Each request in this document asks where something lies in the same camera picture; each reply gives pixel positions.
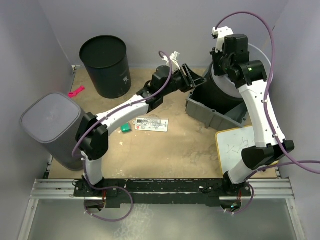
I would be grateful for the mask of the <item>light grey plastic bucket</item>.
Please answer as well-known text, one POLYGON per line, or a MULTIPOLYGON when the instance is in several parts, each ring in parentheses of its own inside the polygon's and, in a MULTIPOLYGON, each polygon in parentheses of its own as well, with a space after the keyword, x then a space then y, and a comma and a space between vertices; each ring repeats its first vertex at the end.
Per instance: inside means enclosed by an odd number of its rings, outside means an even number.
MULTIPOLYGON (((271 68, 271 62, 269 58, 266 56, 262 50, 260 50, 258 47, 248 44, 248 51, 250 53, 249 60, 255 61, 259 60, 263 63, 267 77, 269 77, 270 74, 270 68, 271 68)), ((222 76, 216 76, 214 74, 214 68, 211 68, 211 75, 213 78, 214 83, 218 86, 220 90, 222 90, 223 93, 227 94, 228 96, 242 99, 242 96, 238 89, 236 89, 236 86, 231 80, 227 77, 227 75, 222 76)))

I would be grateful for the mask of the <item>grey ribbed laundry basket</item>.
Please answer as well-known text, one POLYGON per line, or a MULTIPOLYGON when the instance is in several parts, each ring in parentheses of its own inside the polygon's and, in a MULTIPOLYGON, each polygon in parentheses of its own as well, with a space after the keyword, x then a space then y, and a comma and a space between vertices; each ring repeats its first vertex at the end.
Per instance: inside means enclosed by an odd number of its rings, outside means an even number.
POLYGON ((73 157, 84 110, 67 95, 53 92, 43 96, 21 116, 22 129, 40 143, 62 166, 81 171, 80 157, 73 157))

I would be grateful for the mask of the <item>small whiteboard with yellow frame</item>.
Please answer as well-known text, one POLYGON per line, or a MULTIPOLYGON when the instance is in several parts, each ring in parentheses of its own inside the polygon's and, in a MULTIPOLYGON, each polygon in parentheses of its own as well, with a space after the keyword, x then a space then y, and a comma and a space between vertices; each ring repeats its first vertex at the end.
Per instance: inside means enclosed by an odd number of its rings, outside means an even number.
POLYGON ((242 150, 255 145, 251 125, 218 131, 215 134, 218 159, 222 174, 230 171, 242 159, 242 150))

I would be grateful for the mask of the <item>pink plastic clip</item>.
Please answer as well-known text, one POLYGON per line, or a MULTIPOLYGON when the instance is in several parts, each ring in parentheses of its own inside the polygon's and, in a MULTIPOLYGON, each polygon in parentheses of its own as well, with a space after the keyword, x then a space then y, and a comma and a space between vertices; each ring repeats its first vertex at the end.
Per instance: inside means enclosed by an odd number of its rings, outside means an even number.
POLYGON ((69 98, 74 98, 76 97, 79 93, 81 93, 82 91, 85 90, 85 87, 83 85, 81 85, 80 87, 78 87, 77 89, 75 89, 74 91, 70 91, 67 96, 69 98))

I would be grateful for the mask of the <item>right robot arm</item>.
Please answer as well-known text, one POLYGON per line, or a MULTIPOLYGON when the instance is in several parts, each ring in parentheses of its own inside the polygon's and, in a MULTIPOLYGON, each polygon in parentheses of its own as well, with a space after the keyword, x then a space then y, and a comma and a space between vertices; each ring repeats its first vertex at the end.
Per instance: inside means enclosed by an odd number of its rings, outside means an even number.
POLYGON ((255 171, 269 167, 283 156, 283 150, 291 152, 295 145, 281 131, 274 110, 266 116, 264 107, 272 107, 266 96, 267 80, 271 68, 268 57, 259 51, 251 56, 248 37, 244 34, 214 33, 217 40, 213 48, 212 67, 216 77, 227 77, 241 95, 254 133, 254 146, 241 151, 241 160, 223 175, 222 190, 228 196, 235 195, 245 186, 247 178, 255 171))

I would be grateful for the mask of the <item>dark blue cylindrical bin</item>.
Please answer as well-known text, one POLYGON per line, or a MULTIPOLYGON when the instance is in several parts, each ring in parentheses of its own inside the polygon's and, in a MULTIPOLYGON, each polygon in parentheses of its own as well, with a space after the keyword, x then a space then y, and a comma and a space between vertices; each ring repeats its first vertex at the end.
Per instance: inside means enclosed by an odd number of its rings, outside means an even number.
POLYGON ((131 89, 127 46, 113 35, 100 35, 87 40, 79 51, 97 93, 106 99, 117 99, 131 89))

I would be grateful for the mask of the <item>grey rectangular plastic crate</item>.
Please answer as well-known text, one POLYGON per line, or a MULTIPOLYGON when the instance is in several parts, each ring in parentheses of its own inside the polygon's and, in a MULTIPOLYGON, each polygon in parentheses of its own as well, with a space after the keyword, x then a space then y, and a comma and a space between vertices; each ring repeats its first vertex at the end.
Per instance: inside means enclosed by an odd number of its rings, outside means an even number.
POLYGON ((244 102, 226 114, 221 114, 199 102, 199 87, 191 91, 186 98, 185 111, 190 117, 203 123, 206 128, 210 127, 217 131, 244 127, 249 117, 244 102))

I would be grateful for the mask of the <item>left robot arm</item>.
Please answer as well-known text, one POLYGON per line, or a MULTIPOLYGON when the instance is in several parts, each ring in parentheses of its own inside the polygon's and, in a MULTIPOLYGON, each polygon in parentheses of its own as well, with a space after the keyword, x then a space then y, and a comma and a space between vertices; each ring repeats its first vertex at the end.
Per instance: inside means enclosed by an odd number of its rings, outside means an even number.
POLYGON ((97 115, 86 113, 75 137, 75 149, 80 150, 83 162, 85 190, 91 196, 98 196, 109 189, 103 186, 102 158, 109 149, 109 137, 115 130, 158 108, 165 96, 176 91, 189 92, 206 81, 187 64, 177 70, 162 65, 153 73, 151 80, 125 103, 97 115))

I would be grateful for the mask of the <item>clear plastic label card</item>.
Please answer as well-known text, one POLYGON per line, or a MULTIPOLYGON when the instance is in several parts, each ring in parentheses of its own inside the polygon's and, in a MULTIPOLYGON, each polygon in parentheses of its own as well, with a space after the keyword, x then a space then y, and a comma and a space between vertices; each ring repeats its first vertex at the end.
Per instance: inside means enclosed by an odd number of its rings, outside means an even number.
POLYGON ((157 115, 140 116, 134 119, 132 123, 137 131, 167 133, 169 128, 169 120, 157 115))

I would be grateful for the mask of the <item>green small box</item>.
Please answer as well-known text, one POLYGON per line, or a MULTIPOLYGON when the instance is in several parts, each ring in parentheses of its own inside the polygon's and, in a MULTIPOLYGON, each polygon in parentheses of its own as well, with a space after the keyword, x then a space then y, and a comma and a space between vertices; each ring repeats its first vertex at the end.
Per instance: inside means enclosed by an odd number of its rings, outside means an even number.
POLYGON ((120 130, 122 133, 128 133, 128 132, 131 132, 132 131, 132 127, 130 125, 130 123, 125 123, 123 124, 121 127, 120 127, 120 130))

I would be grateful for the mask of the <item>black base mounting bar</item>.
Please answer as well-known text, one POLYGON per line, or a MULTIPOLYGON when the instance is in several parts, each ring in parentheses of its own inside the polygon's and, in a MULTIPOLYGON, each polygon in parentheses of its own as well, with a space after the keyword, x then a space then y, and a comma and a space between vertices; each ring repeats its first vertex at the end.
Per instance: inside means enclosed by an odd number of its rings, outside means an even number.
POLYGON ((72 185, 75 197, 104 198, 109 209, 131 203, 218 207, 223 199, 239 200, 252 194, 248 183, 228 186, 222 178, 104 178, 94 188, 81 178, 72 185))

